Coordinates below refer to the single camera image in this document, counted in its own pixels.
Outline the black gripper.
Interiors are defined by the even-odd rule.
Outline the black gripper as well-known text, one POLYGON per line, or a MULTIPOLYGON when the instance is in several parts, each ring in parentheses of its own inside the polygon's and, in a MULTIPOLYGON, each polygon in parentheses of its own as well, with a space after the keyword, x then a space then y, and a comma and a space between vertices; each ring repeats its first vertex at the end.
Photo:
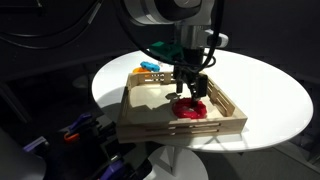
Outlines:
POLYGON ((203 49, 187 49, 175 55, 173 77, 176 80, 176 93, 182 93, 183 83, 196 85, 196 97, 202 98, 207 95, 208 76, 201 74, 206 67, 203 63, 203 49))

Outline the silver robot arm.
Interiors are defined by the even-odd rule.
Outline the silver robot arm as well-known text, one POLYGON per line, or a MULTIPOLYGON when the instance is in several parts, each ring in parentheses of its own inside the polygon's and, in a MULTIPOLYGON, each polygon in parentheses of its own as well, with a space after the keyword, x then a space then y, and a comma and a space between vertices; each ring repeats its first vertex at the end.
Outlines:
POLYGON ((121 0, 123 13, 136 25, 173 25, 171 43, 139 49, 174 67, 176 91, 187 86, 197 101, 207 94, 208 77, 201 71, 215 64, 214 52, 228 44, 220 32, 224 0, 121 0))

